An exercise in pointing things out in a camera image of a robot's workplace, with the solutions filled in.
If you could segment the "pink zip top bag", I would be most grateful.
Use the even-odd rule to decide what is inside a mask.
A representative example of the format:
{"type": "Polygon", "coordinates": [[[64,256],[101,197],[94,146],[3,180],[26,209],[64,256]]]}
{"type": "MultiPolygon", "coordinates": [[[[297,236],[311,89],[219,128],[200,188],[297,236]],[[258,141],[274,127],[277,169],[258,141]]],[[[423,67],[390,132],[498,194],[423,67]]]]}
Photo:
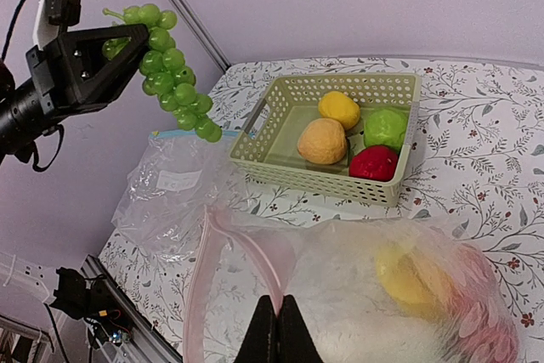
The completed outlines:
{"type": "Polygon", "coordinates": [[[277,318],[276,362],[278,317],[287,295],[296,299],[308,330],[309,320],[340,309],[377,306],[407,315],[377,279],[375,254],[389,244],[434,260],[458,245],[472,246],[453,239],[436,218],[333,218],[295,228],[206,207],[186,299],[184,360],[234,362],[258,300],[266,295],[277,318]]]}

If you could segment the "green toy grapes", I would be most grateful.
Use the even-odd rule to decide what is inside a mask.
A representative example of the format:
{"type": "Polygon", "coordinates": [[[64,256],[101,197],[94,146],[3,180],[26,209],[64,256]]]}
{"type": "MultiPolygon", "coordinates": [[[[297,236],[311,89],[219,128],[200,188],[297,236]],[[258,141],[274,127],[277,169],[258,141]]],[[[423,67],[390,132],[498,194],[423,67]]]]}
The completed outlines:
{"type": "Polygon", "coordinates": [[[116,26],[143,24],[147,27],[148,50],[139,61],[144,93],[158,99],[161,109],[172,114],[179,129],[193,131],[209,143],[219,141],[222,128],[208,116],[213,107],[212,99],[196,90],[196,74],[186,64],[184,53],[171,35],[178,23],[175,12],[147,3],[127,7],[121,13],[104,9],[103,14],[116,18],[116,26]]]}

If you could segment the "orange toy fruit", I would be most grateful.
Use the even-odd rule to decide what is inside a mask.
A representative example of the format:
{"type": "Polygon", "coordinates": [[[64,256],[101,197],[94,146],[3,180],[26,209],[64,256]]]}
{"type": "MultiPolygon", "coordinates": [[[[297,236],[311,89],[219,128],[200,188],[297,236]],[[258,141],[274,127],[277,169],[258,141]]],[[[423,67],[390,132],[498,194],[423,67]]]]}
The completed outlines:
{"type": "Polygon", "coordinates": [[[330,118],[313,120],[297,142],[298,154],[306,161],[318,165],[340,162],[347,150],[348,143],[343,125],[330,118]]]}

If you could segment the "red orange toy mango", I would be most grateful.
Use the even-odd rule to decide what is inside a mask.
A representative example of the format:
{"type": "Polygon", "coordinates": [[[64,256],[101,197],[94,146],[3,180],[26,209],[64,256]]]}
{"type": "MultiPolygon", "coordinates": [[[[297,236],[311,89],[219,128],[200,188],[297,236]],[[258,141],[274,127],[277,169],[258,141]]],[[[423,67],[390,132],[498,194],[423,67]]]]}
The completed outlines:
{"type": "Polygon", "coordinates": [[[434,325],[443,362],[515,362],[520,341],[485,256],[461,244],[438,260],[413,259],[414,298],[406,312],[434,325]]]}

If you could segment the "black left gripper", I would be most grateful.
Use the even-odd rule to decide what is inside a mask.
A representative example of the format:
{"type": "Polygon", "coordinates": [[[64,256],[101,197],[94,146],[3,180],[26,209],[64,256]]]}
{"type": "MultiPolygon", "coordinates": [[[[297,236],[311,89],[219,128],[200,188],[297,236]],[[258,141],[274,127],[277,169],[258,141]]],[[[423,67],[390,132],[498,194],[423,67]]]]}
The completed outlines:
{"type": "Polygon", "coordinates": [[[26,53],[45,115],[100,111],[116,100],[148,51],[144,24],[67,31],[26,53]]]}

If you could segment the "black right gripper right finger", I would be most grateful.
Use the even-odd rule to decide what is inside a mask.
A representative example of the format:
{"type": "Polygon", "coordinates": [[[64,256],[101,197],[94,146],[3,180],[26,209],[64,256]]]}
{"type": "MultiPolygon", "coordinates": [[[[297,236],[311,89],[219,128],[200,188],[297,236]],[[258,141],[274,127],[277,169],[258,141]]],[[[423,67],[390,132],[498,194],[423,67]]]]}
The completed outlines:
{"type": "Polygon", "coordinates": [[[323,363],[292,295],[284,297],[280,309],[278,344],[280,363],[323,363]]]}

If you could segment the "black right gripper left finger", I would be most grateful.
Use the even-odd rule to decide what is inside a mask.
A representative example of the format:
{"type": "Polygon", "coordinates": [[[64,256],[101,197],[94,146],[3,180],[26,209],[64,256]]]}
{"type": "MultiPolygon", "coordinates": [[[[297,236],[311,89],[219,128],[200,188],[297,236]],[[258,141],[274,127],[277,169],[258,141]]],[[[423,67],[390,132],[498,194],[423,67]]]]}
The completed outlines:
{"type": "Polygon", "coordinates": [[[271,363],[276,362],[277,318],[268,295],[262,296],[253,312],[246,335],[235,363],[271,363]]]}

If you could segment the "yellow toy banana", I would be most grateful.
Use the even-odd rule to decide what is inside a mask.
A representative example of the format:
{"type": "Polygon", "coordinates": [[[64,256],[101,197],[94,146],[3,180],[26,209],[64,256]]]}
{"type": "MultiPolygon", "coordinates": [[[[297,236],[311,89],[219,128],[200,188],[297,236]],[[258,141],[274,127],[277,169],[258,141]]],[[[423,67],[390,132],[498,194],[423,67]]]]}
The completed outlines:
{"type": "Polygon", "coordinates": [[[405,314],[430,322],[448,316],[453,283],[434,262],[394,244],[380,247],[374,260],[382,288],[405,314]]]}

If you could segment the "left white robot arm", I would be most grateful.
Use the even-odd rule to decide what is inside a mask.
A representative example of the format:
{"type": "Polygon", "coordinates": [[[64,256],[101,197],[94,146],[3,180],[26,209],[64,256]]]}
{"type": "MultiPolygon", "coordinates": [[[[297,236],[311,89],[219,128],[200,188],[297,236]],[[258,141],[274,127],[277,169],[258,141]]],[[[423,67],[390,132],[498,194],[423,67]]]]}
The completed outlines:
{"type": "Polygon", "coordinates": [[[143,24],[60,33],[26,53],[31,77],[1,102],[1,157],[41,173],[36,139],[59,134],[66,118],[101,111],[119,98],[149,51],[143,24]]]}

